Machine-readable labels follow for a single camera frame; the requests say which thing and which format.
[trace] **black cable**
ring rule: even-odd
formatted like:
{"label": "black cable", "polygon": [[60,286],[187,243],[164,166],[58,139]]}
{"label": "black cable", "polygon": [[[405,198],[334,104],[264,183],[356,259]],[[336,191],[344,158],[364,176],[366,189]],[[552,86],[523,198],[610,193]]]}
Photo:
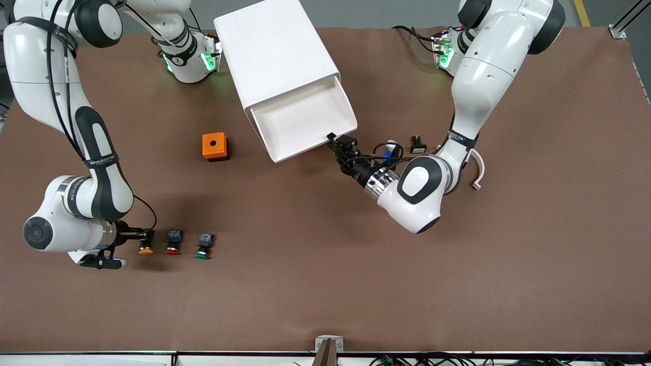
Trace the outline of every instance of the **black cable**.
{"label": "black cable", "polygon": [[[54,23],[55,16],[57,15],[57,11],[59,9],[59,6],[63,0],[58,0],[56,4],[54,4],[54,8],[52,10],[52,15],[50,16],[50,21]],[[64,49],[66,49],[68,46],[66,44],[63,45]],[[54,90],[54,79],[53,79],[53,72],[52,72],[52,33],[48,33],[48,39],[46,40],[46,50],[47,55],[46,55],[46,64],[48,67],[48,83],[49,83],[49,91],[52,94],[52,103],[54,104],[54,110],[57,112],[57,117],[59,118],[59,123],[61,124],[61,128],[63,129],[63,133],[66,135],[68,138],[68,142],[72,145],[72,147],[75,149],[75,152],[79,157],[83,160],[83,155],[81,154],[81,151],[79,151],[79,147],[74,143],[72,140],[72,137],[70,137],[70,133],[68,132],[68,128],[66,127],[66,124],[63,122],[63,117],[61,116],[61,110],[59,109],[59,103],[57,102],[57,92]]]}
{"label": "black cable", "polygon": [[468,361],[472,366],[477,366],[477,364],[476,364],[473,360],[471,360],[471,359],[469,359],[469,358],[467,358],[467,357],[465,357],[465,356],[457,355],[456,357],[457,357],[458,359],[462,360],[462,362],[464,363],[464,365],[466,364],[465,361]]}
{"label": "black cable", "polygon": [[420,35],[420,34],[416,33],[416,28],[414,28],[414,27],[407,28],[404,25],[396,25],[394,27],[391,27],[391,29],[403,29],[403,30],[409,32],[414,37],[418,37],[418,38],[420,38],[422,40],[426,40],[426,41],[431,41],[432,40],[431,38],[428,38],[426,36],[423,36],[423,35]]}
{"label": "black cable", "polygon": [[382,146],[389,146],[389,145],[394,146],[394,149],[396,149],[396,148],[400,149],[400,156],[399,156],[399,157],[401,158],[402,155],[403,155],[403,153],[404,153],[404,149],[402,148],[402,145],[399,144],[399,143],[390,143],[390,142],[388,142],[388,141],[385,142],[385,143],[377,144],[377,145],[373,148],[373,154],[375,154],[376,151],[377,151],[380,147],[382,147]]}
{"label": "black cable", "polygon": [[368,366],[373,366],[373,364],[375,363],[375,361],[379,361],[379,360],[381,360],[381,359],[382,359],[381,357],[376,357],[373,361],[371,361],[371,362],[368,364]]}
{"label": "black cable", "polygon": [[434,366],[439,366],[439,365],[441,365],[442,363],[445,363],[446,361],[449,362],[449,363],[451,363],[451,364],[453,364],[454,366],[459,366],[456,362],[454,362],[453,359],[449,359],[449,358],[448,358],[448,359],[444,359],[443,361],[440,361],[440,362],[437,362],[437,363],[432,362],[432,365],[434,365]]}
{"label": "black cable", "polygon": [[190,9],[190,14],[192,14],[192,18],[195,19],[195,23],[197,24],[197,29],[201,32],[201,26],[199,25],[199,20],[197,20],[197,17],[195,16],[195,12],[192,11],[192,7]]}
{"label": "black cable", "polygon": [[640,14],[642,14],[642,12],[645,11],[646,8],[649,7],[649,5],[651,5],[651,3],[647,3],[647,4],[642,8],[642,10],[638,11],[637,14],[634,15],[634,17],[632,17],[631,20],[629,20],[628,23],[625,24],[625,26],[622,27],[622,29],[625,29],[626,27],[628,27],[628,25],[629,25],[630,23],[632,23],[633,20],[635,20],[635,19],[636,19]]}
{"label": "black cable", "polygon": [[[356,162],[357,160],[380,160],[380,159],[384,160],[385,157],[384,157],[384,156],[359,156],[359,157],[357,157],[357,158],[351,158],[351,159],[346,160],[345,162],[343,162],[343,163],[341,164],[341,167],[342,167],[342,168],[343,168],[343,167],[346,167],[346,166],[349,165],[350,163],[352,163],[352,162]],[[391,159],[391,160],[403,160],[403,161],[406,162],[406,161],[412,160],[412,159],[414,159],[414,158],[388,158],[388,160],[389,160],[389,159]]]}
{"label": "black cable", "polygon": [[156,227],[156,224],[158,223],[158,216],[156,215],[156,211],[154,211],[154,209],[147,202],[145,202],[144,199],[142,199],[142,198],[140,198],[140,197],[138,197],[136,195],[133,195],[133,198],[137,199],[138,201],[142,202],[143,205],[147,206],[147,208],[149,208],[149,210],[154,215],[154,224],[149,228],[149,230],[154,230],[154,227]]}
{"label": "black cable", "polygon": [[631,13],[633,12],[633,9],[637,8],[637,6],[640,5],[643,1],[644,1],[644,0],[638,0],[637,4],[633,5],[633,7],[631,7],[630,9],[628,9],[628,12],[627,12],[626,14],[624,14],[624,16],[622,17],[622,19],[619,19],[619,20],[617,21],[617,23],[615,23],[615,25],[613,26],[613,28],[617,28],[617,26],[619,25],[619,23],[621,23],[622,21],[624,21],[624,18],[626,18],[626,17],[628,16],[628,14],[631,14]]}
{"label": "black cable", "polygon": [[435,54],[437,54],[437,55],[442,55],[442,54],[443,54],[443,52],[441,52],[441,51],[436,51],[436,50],[434,50],[434,49],[429,48],[428,46],[425,46],[425,44],[422,42],[422,40],[426,40],[426,41],[428,41],[428,42],[431,42],[431,41],[432,41],[432,38],[431,38],[431,37],[428,38],[428,37],[425,37],[425,36],[423,36],[423,35],[420,35],[420,34],[416,33],[416,29],[415,29],[414,27],[411,27],[411,29],[409,29],[409,28],[405,27],[404,25],[396,25],[395,27],[391,27],[391,29],[404,29],[404,30],[406,30],[407,32],[409,32],[409,34],[411,34],[412,36],[416,37],[416,40],[418,40],[418,43],[420,43],[421,46],[422,46],[424,49],[427,49],[429,52],[431,52],[431,53],[435,53]]}
{"label": "black cable", "polygon": [[407,360],[404,359],[404,358],[396,358],[396,359],[397,359],[398,361],[404,363],[405,366],[413,366],[412,364],[410,364],[409,362],[407,362]]}
{"label": "black cable", "polygon": [[170,41],[168,41],[167,39],[165,39],[165,37],[163,37],[163,35],[160,34],[160,32],[156,30],[156,28],[154,28],[151,24],[149,24],[149,22],[146,21],[146,20],[145,20],[145,19],[144,19],[140,14],[138,14],[138,12],[135,11],[131,6],[129,6],[129,4],[124,3],[124,6],[127,7],[127,8],[129,9],[130,12],[134,13],[134,14],[135,14],[135,15],[136,15],[140,20],[142,20],[143,23],[144,23],[147,27],[149,27],[149,29],[151,29],[152,31],[154,31],[154,32],[155,32],[155,33],[156,33],[160,38],[164,39],[167,43],[169,43],[170,45],[172,45],[172,46],[174,46],[174,47],[176,47],[176,48],[183,48],[183,47],[185,47],[186,44],[187,44],[187,40],[189,40],[189,38],[191,37],[191,36],[189,36],[189,37],[187,38],[186,43],[183,44],[183,46],[177,46],[176,44],[173,44],[172,42],[170,42]]}
{"label": "black cable", "polygon": [[[70,21],[72,20],[72,16],[75,13],[75,10],[77,9],[77,6],[80,4],[80,0],[76,0],[75,3],[72,5],[72,8],[70,8],[70,11],[68,13],[68,18],[66,19],[66,26],[64,27],[66,30],[68,30],[68,27],[70,26]],[[67,58],[68,57],[68,46],[63,45],[63,57]],[[77,150],[79,151],[80,154],[82,154],[81,149],[79,148],[79,142],[77,142],[77,134],[75,134],[75,124],[72,123],[72,110],[70,107],[70,72],[68,70],[68,63],[65,62],[65,67],[66,67],[66,108],[68,110],[68,120],[70,121],[70,133],[72,134],[72,141],[75,143],[75,146]]]}

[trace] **brown table surface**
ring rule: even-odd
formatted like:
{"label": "brown table surface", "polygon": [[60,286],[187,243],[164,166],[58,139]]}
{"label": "brown table surface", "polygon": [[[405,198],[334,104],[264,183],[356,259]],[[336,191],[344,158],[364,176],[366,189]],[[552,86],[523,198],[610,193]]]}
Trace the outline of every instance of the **brown table surface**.
{"label": "brown table surface", "polygon": [[[451,78],[405,33],[320,29],[365,152],[442,142]],[[1,350],[645,351],[651,344],[651,108],[626,42],[565,29],[530,56],[485,125],[481,191],[464,183],[412,235],[318,147],[274,164],[224,68],[175,81],[148,35],[85,48],[78,65],[134,192],[158,213],[155,254],[120,271],[39,253],[23,222],[59,175],[66,139],[14,104],[0,137]],[[224,131],[232,159],[208,163]],[[147,226],[139,203],[125,219]],[[183,255],[163,254],[169,229]],[[194,257],[201,232],[212,260]]]}

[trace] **white box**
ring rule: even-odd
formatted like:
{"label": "white box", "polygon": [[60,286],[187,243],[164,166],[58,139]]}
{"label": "white box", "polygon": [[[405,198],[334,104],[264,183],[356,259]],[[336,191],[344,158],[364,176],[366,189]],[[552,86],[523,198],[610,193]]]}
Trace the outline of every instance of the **white box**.
{"label": "white box", "polygon": [[298,0],[216,18],[240,102],[274,162],[357,129],[339,70]]}

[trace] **orange box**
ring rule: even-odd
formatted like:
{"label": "orange box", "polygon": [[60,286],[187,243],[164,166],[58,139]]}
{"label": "orange box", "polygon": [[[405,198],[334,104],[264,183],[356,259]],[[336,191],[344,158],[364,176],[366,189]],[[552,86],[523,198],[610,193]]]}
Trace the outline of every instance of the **orange box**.
{"label": "orange box", "polygon": [[229,139],[223,132],[203,135],[201,145],[203,156],[209,162],[222,162],[230,159]]}

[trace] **white robotic arm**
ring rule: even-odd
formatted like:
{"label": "white robotic arm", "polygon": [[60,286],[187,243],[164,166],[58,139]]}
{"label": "white robotic arm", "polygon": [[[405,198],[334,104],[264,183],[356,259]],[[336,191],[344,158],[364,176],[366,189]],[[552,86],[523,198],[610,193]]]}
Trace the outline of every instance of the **white robotic arm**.
{"label": "white robotic arm", "polygon": [[398,156],[371,165],[354,139],[329,136],[342,171],[415,234],[438,221],[441,200],[458,187],[479,130],[526,55],[544,51],[558,37],[565,13],[557,0],[463,0],[459,18],[465,29],[447,32],[452,42],[439,42],[449,43],[437,61],[454,76],[455,114],[437,152],[412,159],[400,176],[393,170],[401,162]]}
{"label": "white robotic arm", "polygon": [[[99,269],[125,265],[113,258],[113,250],[127,239],[153,238],[153,230],[120,220],[132,207],[133,193],[106,125],[84,95],[74,59],[77,43],[104,48],[119,41],[120,5],[152,32],[166,59],[174,61],[168,69],[180,81],[200,81],[216,69],[220,46],[215,38],[189,30],[177,14],[188,9],[185,0],[131,0],[129,5],[17,0],[15,21],[4,32],[17,102],[32,118],[64,133],[90,171],[90,176],[60,176],[49,184],[41,207],[25,223],[25,240],[37,250],[68,252],[76,263]],[[110,251],[108,257],[104,250]]]}

